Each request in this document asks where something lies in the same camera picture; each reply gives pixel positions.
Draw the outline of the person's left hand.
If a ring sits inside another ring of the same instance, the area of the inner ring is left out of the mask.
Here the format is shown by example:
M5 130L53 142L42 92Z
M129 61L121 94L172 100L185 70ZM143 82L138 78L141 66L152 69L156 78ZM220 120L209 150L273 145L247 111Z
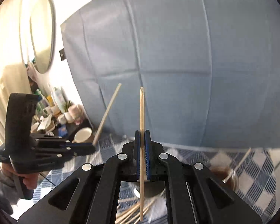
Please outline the person's left hand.
M1 163L1 162L0 162L0 170L2 171L2 173L5 176L7 176L9 178L13 178L13 176L22 177L23 183L27 187L28 190L34 190L37 187L39 173L32 173L32 174L28 174L28 175L19 174L14 171L13 167L10 164Z

